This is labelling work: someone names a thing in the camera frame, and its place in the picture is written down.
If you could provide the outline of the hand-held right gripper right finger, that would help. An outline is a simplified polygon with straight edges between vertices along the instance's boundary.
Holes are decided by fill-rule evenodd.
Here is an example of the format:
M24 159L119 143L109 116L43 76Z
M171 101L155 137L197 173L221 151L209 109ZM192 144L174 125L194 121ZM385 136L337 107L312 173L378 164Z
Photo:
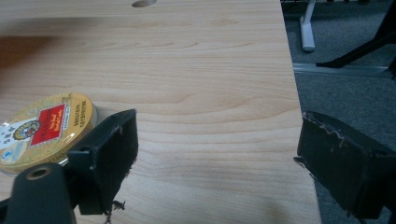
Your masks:
M316 179L349 215L377 219L383 208L396 220L396 151L343 121L303 113L294 161Z

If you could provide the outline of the white metal stand leg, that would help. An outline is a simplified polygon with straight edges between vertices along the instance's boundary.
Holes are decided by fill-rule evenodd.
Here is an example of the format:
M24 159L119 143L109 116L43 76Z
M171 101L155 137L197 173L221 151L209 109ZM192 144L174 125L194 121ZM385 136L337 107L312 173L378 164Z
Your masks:
M311 19L317 0L307 0L306 11L300 17L300 32L302 40L302 49L304 52L313 52L316 48L312 30Z

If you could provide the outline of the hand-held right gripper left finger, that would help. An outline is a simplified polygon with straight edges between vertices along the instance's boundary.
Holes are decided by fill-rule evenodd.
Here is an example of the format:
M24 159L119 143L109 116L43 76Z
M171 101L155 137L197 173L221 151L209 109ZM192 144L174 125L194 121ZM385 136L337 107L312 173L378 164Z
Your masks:
M104 119L67 152L71 204L82 215L109 214L138 153L136 111Z

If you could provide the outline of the black stand leg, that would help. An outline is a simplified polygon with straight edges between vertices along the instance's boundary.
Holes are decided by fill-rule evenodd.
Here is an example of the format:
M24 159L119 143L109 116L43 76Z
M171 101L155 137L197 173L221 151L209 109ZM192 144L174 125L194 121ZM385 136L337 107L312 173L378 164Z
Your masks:
M332 61L316 63L318 67L342 68L347 64L355 62L359 58L380 49L387 44L396 45L396 0L392 0L391 5L381 21L375 37Z

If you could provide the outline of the round yellow tin with red label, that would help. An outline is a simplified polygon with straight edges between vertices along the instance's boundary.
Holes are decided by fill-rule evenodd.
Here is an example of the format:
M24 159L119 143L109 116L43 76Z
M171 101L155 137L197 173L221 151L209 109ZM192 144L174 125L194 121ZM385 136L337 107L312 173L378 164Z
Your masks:
M0 124L0 171L17 175L40 163L65 164L66 151L98 122L96 105L81 93L33 102Z

